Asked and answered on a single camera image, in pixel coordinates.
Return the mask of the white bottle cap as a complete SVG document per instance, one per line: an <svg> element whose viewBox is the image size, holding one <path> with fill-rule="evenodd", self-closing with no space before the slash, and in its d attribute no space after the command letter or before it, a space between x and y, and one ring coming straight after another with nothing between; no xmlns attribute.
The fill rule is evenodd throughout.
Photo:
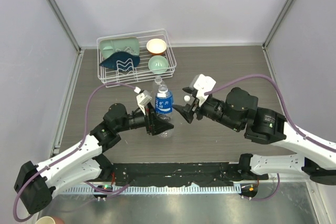
<svg viewBox="0 0 336 224"><path fill-rule="evenodd" d="M191 97L190 97L189 95L185 95L185 96L184 96L184 101L185 101L185 102L188 103L188 102L190 102L190 100L191 100Z"/></svg>

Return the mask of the blue label water bottle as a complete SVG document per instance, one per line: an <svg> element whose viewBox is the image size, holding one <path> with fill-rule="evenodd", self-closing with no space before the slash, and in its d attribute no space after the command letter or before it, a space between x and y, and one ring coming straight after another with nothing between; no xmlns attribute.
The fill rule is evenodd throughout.
<svg viewBox="0 0 336 224"><path fill-rule="evenodd" d="M173 103L173 94L167 85L159 85L155 95L155 112L159 118L171 124L173 123Z"/></svg>

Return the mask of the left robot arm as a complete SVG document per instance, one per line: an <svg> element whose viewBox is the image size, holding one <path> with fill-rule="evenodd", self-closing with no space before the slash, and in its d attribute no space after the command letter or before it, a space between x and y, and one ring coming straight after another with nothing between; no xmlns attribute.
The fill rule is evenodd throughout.
<svg viewBox="0 0 336 224"><path fill-rule="evenodd" d="M113 165L104 152L114 147L120 140L120 132L145 128L156 136L174 125L160 118L153 106L148 103L144 110L128 113L121 103L111 105L103 116L103 121L91 132L85 132L77 144L43 162L24 163L19 170L14 190L13 215L17 216L17 204L22 202L30 215L46 208L59 193L66 189L93 179L107 181L112 174Z"/></svg>

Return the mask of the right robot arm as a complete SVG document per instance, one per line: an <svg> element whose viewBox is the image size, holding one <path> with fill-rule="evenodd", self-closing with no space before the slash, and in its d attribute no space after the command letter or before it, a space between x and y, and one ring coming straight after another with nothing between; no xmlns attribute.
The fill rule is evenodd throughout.
<svg viewBox="0 0 336 224"><path fill-rule="evenodd" d="M253 143L273 145L292 151L287 156L242 154L237 173L242 179L269 173L306 174L313 182L335 185L335 145L290 125L284 115L258 106L258 98L239 87L231 89L226 100L209 95L173 108L188 122L206 117Z"/></svg>

